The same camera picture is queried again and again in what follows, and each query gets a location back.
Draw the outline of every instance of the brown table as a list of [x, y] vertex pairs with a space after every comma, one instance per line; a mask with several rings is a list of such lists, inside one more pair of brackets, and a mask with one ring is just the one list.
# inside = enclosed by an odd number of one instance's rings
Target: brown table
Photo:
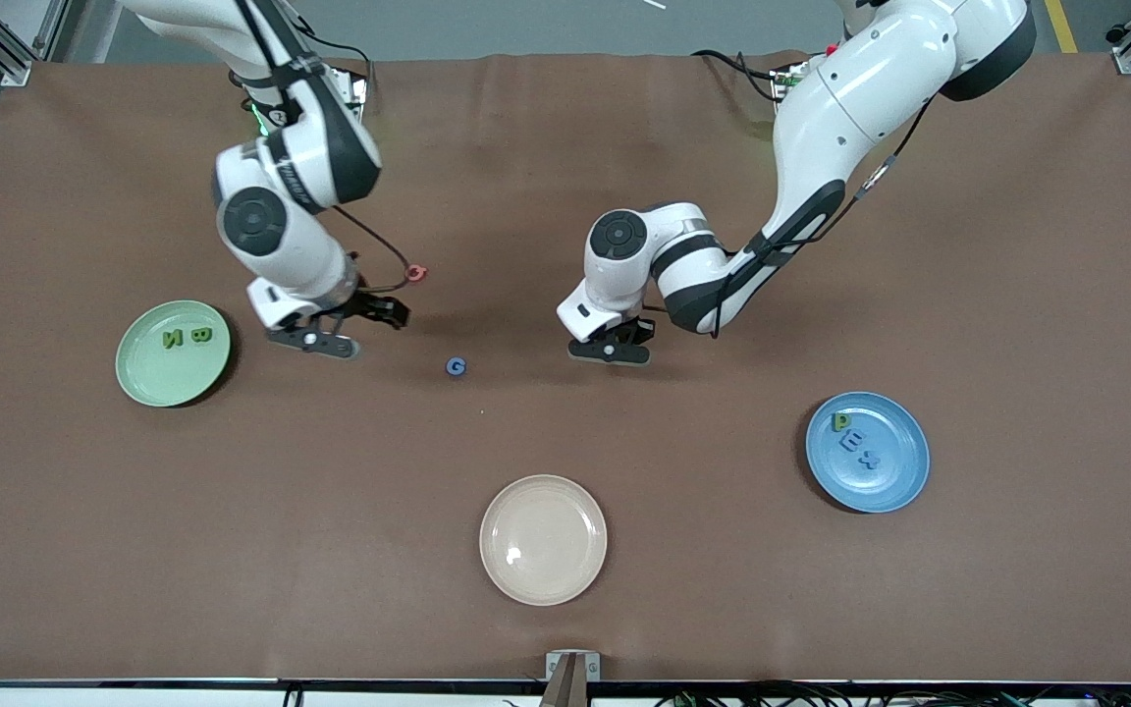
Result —
[[[0, 100], [0, 679], [606, 676], [1131, 681], [1131, 77], [1038, 57], [938, 100], [897, 170], [717, 342], [566, 357], [592, 222], [690, 198], [740, 245], [774, 198], [770, 107], [701, 59], [387, 63], [386, 173], [354, 209], [431, 268], [359, 362], [266, 344], [208, 178], [251, 135], [214, 66], [50, 66]], [[395, 264], [362, 250], [373, 279]], [[116, 388], [161, 301], [232, 313], [200, 406]], [[450, 379], [443, 363], [465, 356]], [[809, 413], [880, 390], [923, 422], [907, 509], [837, 509]], [[567, 475], [606, 511], [579, 600], [507, 600], [490, 498]]]

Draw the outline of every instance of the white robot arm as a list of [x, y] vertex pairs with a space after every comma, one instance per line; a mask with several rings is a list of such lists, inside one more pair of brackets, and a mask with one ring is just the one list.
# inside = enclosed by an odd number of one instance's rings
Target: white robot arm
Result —
[[[348, 359], [343, 318], [407, 324], [408, 309], [362, 292], [354, 257], [320, 225], [328, 207], [363, 198], [381, 173], [369, 131], [340, 98], [339, 71], [302, 43], [286, 0], [123, 0], [163, 36], [207, 49], [248, 90], [261, 115], [279, 115], [264, 138], [216, 158], [211, 196], [230, 251], [256, 274], [248, 295], [269, 339]], [[320, 317], [336, 321], [331, 331]]]
[[845, 201], [845, 180], [881, 139], [938, 93], [978, 97], [1013, 75], [1036, 41], [1024, 0], [837, 0], [845, 36], [812, 60], [783, 100], [774, 127], [776, 209], [728, 257], [694, 205], [610, 212], [593, 225], [584, 281], [556, 316], [570, 356], [646, 365], [640, 318], [651, 277], [674, 325], [715, 334], [758, 287], [821, 232]]

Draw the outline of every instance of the black circular joint cover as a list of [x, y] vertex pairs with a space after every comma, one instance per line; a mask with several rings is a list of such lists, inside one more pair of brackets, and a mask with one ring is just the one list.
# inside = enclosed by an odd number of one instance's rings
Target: black circular joint cover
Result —
[[625, 260], [634, 256], [648, 239], [640, 214], [610, 212], [596, 221], [588, 235], [593, 253], [608, 260]]
[[264, 187], [239, 190], [225, 204], [225, 236], [251, 256], [268, 256], [282, 244], [286, 232], [286, 206], [282, 197]]

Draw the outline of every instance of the green plate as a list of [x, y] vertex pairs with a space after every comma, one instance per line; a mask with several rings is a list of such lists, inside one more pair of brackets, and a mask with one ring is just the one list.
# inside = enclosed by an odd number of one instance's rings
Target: green plate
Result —
[[138, 318], [115, 350], [115, 380], [144, 406], [189, 403], [230, 362], [230, 327], [201, 301], [166, 301]]

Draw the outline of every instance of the plate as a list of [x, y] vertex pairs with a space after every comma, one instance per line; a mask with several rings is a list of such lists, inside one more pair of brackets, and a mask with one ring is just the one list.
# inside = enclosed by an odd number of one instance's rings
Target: plate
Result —
[[843, 393], [822, 403], [805, 431], [814, 478], [837, 501], [888, 514], [927, 483], [927, 438], [914, 415], [877, 393]]
[[230, 362], [230, 327], [201, 301], [166, 301], [138, 318], [115, 350], [115, 380], [144, 406], [189, 403]]
[[480, 532], [491, 581], [532, 606], [573, 600], [605, 563], [608, 532], [592, 493], [571, 480], [541, 474], [498, 493]]

